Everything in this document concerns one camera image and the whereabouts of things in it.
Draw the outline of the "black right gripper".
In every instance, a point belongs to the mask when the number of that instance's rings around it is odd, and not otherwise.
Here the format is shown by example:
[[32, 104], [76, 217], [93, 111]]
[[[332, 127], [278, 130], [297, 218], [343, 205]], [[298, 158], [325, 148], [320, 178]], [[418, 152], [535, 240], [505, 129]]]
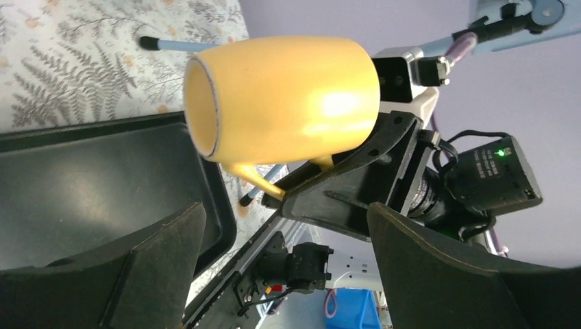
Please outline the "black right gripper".
[[367, 209], [378, 202], [407, 215], [429, 155], [440, 136], [415, 130], [423, 121], [409, 112], [380, 113], [359, 147], [332, 156], [322, 170], [306, 162], [275, 183], [286, 194], [281, 215], [369, 241]]

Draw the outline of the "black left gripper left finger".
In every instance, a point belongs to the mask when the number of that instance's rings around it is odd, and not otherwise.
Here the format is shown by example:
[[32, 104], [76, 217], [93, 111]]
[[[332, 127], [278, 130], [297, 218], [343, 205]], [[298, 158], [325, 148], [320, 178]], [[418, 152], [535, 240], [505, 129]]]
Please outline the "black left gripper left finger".
[[44, 267], [1, 272], [2, 328], [179, 328], [206, 224], [195, 203]]

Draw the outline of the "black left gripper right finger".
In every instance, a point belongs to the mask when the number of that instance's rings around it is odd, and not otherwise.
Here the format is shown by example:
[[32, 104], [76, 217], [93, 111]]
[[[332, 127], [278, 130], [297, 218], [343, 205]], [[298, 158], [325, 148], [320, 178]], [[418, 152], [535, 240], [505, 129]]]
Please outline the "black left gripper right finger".
[[381, 203], [367, 211], [395, 328], [579, 328], [580, 268], [486, 252]]

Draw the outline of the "yellow ceramic mug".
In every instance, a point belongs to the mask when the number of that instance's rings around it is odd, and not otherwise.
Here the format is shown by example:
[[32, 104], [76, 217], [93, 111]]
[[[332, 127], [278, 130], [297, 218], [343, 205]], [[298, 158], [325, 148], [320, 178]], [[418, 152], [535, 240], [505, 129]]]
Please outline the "yellow ceramic mug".
[[252, 38], [201, 51], [184, 73], [184, 115], [198, 153], [282, 199], [258, 165], [312, 160], [360, 146], [380, 108], [369, 54], [348, 38]]

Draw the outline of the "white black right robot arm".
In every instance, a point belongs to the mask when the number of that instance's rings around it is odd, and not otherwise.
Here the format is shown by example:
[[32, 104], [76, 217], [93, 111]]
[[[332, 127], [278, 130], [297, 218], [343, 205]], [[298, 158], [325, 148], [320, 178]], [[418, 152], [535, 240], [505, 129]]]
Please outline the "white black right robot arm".
[[[305, 164], [262, 204], [371, 241], [396, 328], [539, 328], [547, 319], [537, 265], [493, 256], [469, 240], [541, 192], [515, 137], [461, 153], [418, 118], [381, 114], [358, 148], [322, 171]], [[429, 156], [452, 153], [428, 168]]]

